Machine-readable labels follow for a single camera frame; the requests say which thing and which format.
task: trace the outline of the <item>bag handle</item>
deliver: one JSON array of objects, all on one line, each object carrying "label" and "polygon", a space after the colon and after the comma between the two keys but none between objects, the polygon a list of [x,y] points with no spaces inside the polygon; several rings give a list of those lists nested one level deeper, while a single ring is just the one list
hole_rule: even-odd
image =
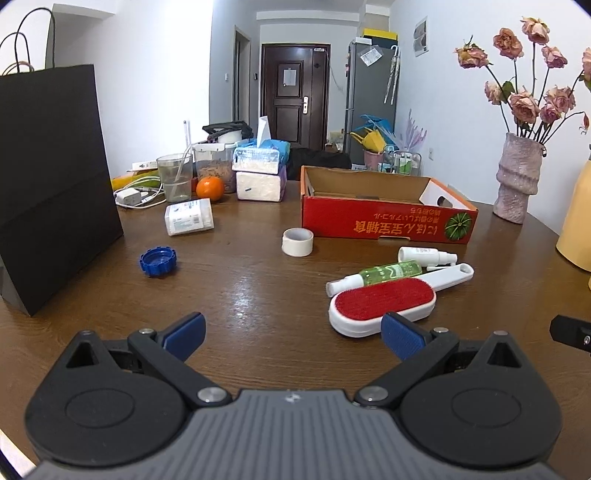
[{"label": "bag handle", "polygon": [[360,144],[363,145],[364,138],[361,135],[356,134],[355,132],[350,132],[349,135],[357,140]]},{"label": "bag handle", "polygon": [[0,42],[0,49],[2,48],[2,45],[4,45],[4,42],[6,42],[6,40],[8,40],[13,35],[16,35],[17,39],[18,39],[19,35],[21,35],[25,39],[25,47],[27,48],[27,62],[31,63],[31,53],[29,52],[29,42],[23,32],[12,32],[12,33],[9,33],[8,35],[6,35],[6,37],[4,37],[4,39]]},{"label": "bag handle", "polygon": [[25,17],[21,20],[21,24],[18,26],[18,29],[17,29],[17,34],[14,37],[14,59],[17,62],[17,72],[18,73],[21,73],[21,66],[20,66],[20,64],[18,62],[18,52],[17,52],[18,34],[21,33],[22,24],[25,23],[25,20],[27,19],[27,17],[29,15],[31,15],[33,12],[36,12],[38,10],[46,10],[51,15],[51,22],[53,23],[53,45],[52,45],[52,48],[51,48],[51,68],[56,68],[56,18],[53,15],[53,12],[51,10],[49,10],[48,8],[46,8],[46,7],[39,7],[39,8],[35,8],[35,9],[31,10],[29,13],[27,13],[25,15]]}]

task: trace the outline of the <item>wooden table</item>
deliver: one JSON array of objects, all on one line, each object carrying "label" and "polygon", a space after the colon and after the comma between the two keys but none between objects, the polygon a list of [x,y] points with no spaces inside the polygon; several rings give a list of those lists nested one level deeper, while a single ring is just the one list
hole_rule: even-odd
[{"label": "wooden table", "polygon": [[[523,226],[479,205],[467,246],[435,245],[472,265],[474,279],[437,295],[425,329],[447,326],[462,338],[508,330],[558,399],[562,434],[550,464],[568,479],[586,480],[591,465],[591,359],[554,343],[556,314],[591,312],[589,274],[554,249],[557,236],[535,218]],[[0,429],[34,457],[23,414],[48,369],[82,329],[105,339],[134,329],[162,329],[193,310],[208,320],[207,341],[191,367],[232,393],[239,388],[344,388],[352,394],[397,363],[378,335],[353,340],[329,325],[327,281],[389,262],[406,241],[317,238],[307,258],[281,252],[284,230],[300,224],[298,184],[280,204],[215,205],[215,230],[168,237],[164,206],[121,211],[125,237],[82,271],[34,318],[0,302]],[[138,266],[148,248],[176,249],[178,270],[147,278]]]}]

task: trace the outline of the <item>glass cup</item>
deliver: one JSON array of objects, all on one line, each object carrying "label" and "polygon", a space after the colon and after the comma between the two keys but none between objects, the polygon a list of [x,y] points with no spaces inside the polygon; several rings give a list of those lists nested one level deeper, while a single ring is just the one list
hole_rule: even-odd
[{"label": "glass cup", "polygon": [[168,202],[186,202],[191,199],[192,160],[191,153],[165,155],[156,160],[158,175],[160,175],[164,196]]}]

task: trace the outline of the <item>green liquid bottle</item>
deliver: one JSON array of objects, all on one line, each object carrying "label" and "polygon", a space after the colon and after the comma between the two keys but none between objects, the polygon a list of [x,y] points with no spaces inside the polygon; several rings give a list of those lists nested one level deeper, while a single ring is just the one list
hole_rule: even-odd
[{"label": "green liquid bottle", "polygon": [[337,293],[345,290],[367,287],[385,281],[400,280],[401,278],[416,277],[422,273],[421,265],[414,260],[366,268],[356,275],[349,275],[342,280],[328,282],[326,284],[326,293],[329,297],[334,297]]}]

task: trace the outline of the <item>tape roll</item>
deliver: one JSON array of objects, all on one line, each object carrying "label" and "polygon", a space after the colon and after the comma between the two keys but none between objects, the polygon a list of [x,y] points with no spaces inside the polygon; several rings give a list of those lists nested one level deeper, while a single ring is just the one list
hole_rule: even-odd
[{"label": "tape roll", "polygon": [[283,232],[283,253],[291,257],[307,257],[312,253],[314,234],[306,228],[290,228]]}]

